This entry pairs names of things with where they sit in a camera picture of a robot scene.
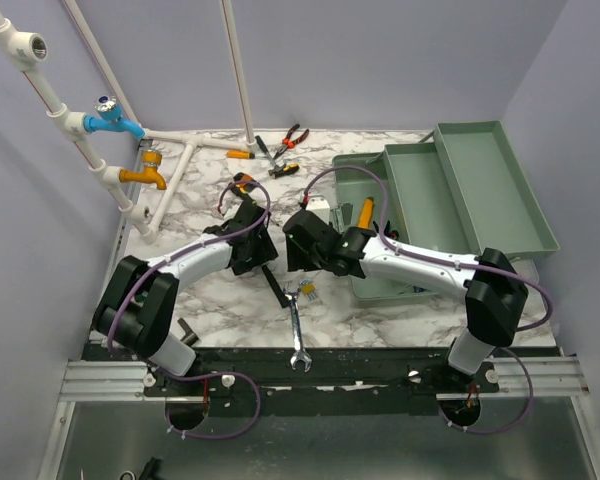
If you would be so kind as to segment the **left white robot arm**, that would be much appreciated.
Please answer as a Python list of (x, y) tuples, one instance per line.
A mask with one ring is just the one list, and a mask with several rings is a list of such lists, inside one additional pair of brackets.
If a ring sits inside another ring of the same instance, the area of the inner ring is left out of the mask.
[(276, 259), (268, 219), (265, 208), (245, 200), (233, 218), (184, 247), (149, 260), (124, 257), (96, 307), (92, 329), (167, 371), (177, 393), (194, 393), (202, 380), (193, 364), (196, 353), (170, 332), (176, 299), (212, 273), (230, 269), (239, 276)]

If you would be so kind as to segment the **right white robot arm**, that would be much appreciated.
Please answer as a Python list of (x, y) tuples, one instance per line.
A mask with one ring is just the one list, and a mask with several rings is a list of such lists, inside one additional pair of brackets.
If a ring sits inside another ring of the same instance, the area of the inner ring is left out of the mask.
[(372, 229), (350, 227), (340, 233), (305, 209), (284, 224), (283, 232), (290, 271), (388, 279), (462, 301), (467, 325), (439, 370), (451, 391), (473, 384), (483, 361), (513, 342), (529, 291), (498, 250), (450, 254), (394, 241)]

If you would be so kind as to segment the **claw hammer black handle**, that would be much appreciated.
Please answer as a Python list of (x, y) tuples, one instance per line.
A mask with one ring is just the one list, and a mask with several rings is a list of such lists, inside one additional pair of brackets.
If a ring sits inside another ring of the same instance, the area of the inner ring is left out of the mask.
[(276, 297), (278, 303), (280, 304), (280, 307), (288, 308), (289, 307), (288, 298), (287, 298), (286, 294), (284, 293), (283, 289), (281, 288), (280, 284), (274, 277), (273, 273), (269, 269), (269, 267), (267, 265), (263, 265), (261, 267), (261, 269), (262, 269), (262, 272), (264, 273), (264, 276), (267, 280), (267, 283), (268, 283), (270, 289), (272, 290), (274, 296)]

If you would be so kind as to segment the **yellow handle tool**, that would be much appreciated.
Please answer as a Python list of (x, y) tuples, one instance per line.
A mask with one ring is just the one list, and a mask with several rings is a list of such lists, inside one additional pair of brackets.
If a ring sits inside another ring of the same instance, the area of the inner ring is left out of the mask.
[(374, 205), (375, 203), (373, 197), (367, 197), (364, 200), (356, 224), (358, 228), (367, 230), (371, 229), (373, 223)]

